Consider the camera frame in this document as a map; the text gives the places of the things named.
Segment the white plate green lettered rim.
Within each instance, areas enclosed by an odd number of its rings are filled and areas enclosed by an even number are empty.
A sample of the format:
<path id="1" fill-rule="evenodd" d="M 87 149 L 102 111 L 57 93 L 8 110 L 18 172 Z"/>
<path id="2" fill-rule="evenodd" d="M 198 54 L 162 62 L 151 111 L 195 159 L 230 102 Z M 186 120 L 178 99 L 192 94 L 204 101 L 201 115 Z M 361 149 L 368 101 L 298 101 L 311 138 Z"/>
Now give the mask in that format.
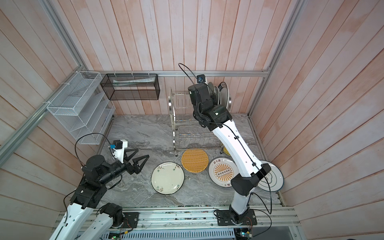
<path id="1" fill-rule="evenodd" d="M 219 89 L 219 104 L 226 107 L 228 111 L 231 110 L 232 107 L 232 98 L 230 96 L 230 91 L 227 83 L 221 82 L 218 86 Z"/>

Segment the light green flower plate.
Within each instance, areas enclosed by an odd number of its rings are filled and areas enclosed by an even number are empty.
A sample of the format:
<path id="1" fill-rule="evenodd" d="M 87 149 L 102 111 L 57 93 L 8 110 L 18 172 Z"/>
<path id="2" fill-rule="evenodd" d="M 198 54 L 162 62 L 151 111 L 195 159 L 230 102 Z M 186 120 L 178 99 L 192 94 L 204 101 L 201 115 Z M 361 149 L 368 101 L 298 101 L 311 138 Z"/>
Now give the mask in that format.
<path id="1" fill-rule="evenodd" d="M 210 97 L 213 100 L 213 103 L 215 104 L 217 102 L 215 86 L 212 82 L 208 82 L 208 88 L 209 88 Z"/>

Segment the small orange sunburst plate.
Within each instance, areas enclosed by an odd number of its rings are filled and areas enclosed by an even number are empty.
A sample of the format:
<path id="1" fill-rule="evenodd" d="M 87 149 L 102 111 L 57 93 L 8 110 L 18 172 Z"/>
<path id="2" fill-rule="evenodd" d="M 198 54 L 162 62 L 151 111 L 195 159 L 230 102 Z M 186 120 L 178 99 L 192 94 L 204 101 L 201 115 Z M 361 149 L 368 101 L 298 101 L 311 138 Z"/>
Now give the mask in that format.
<path id="1" fill-rule="evenodd" d="M 220 90 L 217 86 L 214 86 L 214 90 L 215 90 L 215 96 L 217 99 L 217 104 L 220 105 L 220 100 L 221 100 Z"/>

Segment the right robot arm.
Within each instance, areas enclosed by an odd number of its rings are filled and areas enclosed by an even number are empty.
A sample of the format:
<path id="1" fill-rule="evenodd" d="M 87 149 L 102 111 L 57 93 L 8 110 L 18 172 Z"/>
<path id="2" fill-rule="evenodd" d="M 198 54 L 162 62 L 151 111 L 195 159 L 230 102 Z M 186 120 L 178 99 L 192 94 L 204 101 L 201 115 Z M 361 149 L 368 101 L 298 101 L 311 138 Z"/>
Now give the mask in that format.
<path id="1" fill-rule="evenodd" d="M 271 167 L 254 156 L 238 132 L 230 112 L 215 102 L 207 84 L 191 85 L 188 91 L 194 107 L 194 118 L 222 142 L 239 170 L 231 180 L 235 194 L 227 215 L 231 222 L 240 224 L 249 212 L 251 191 L 267 176 Z"/>

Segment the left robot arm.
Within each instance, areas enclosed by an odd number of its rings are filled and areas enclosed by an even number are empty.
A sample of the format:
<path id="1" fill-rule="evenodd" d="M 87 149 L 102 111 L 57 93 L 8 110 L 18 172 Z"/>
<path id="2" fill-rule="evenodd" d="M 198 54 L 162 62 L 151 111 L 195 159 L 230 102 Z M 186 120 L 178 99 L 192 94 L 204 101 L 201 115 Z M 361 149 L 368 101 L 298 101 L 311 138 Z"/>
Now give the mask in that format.
<path id="1" fill-rule="evenodd" d="M 81 234 L 80 230 L 85 221 L 97 208 L 100 200 L 107 192 L 107 184 L 123 173 L 139 174 L 149 155 L 135 157 L 138 149 L 128 149 L 123 152 L 123 160 L 113 164 L 106 162 L 102 155 L 89 158 L 82 167 L 84 173 L 78 187 L 71 193 L 70 203 L 66 213 L 51 235 L 52 240 L 98 240 L 110 228 L 118 229 L 120 235 L 133 231 L 139 220 L 139 213 L 124 213 L 119 205 L 108 203 L 102 206 L 93 223 Z"/>

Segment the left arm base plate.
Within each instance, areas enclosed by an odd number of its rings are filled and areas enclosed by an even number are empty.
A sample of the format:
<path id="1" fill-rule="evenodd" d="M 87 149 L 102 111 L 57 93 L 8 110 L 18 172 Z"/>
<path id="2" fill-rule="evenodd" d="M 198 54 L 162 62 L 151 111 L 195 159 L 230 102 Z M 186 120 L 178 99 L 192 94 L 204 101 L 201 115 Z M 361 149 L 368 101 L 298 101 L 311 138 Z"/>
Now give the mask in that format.
<path id="1" fill-rule="evenodd" d="M 137 228 L 139 212 L 123 212 L 123 229 L 132 230 Z"/>

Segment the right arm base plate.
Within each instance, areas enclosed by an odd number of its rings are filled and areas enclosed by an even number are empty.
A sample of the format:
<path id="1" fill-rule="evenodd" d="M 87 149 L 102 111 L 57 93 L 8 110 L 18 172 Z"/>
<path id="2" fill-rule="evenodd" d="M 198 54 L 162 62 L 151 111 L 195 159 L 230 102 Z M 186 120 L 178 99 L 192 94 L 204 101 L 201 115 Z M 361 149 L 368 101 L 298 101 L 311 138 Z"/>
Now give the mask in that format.
<path id="1" fill-rule="evenodd" d="M 214 210 L 219 226 L 253 226 L 257 225 L 256 215 L 253 210 L 248 209 L 243 214 L 238 215 L 233 210 Z"/>

